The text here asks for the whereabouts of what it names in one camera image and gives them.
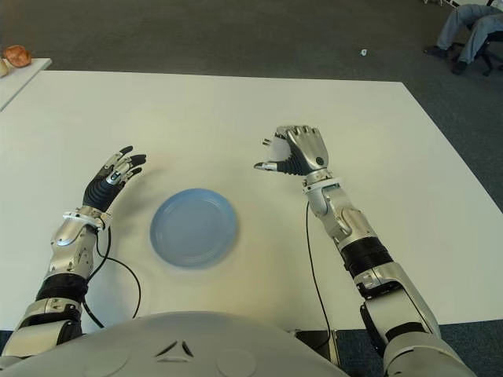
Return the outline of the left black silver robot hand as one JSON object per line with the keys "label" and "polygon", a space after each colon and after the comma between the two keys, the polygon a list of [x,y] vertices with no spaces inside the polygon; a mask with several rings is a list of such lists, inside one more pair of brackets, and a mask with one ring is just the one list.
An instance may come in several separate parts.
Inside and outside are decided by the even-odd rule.
{"label": "left black silver robot hand", "polygon": [[87,185],[83,194],[83,206],[106,212],[127,182],[142,172],[146,155],[129,156],[132,146],[114,153]]}

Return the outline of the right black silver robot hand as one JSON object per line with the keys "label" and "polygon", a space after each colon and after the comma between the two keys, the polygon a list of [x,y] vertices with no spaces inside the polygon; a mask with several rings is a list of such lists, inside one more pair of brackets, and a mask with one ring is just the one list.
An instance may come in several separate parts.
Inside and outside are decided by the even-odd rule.
{"label": "right black silver robot hand", "polygon": [[271,151],[270,159],[254,165],[256,170],[307,176],[325,169],[329,154],[321,133],[310,126],[279,126],[272,140],[263,144]]}

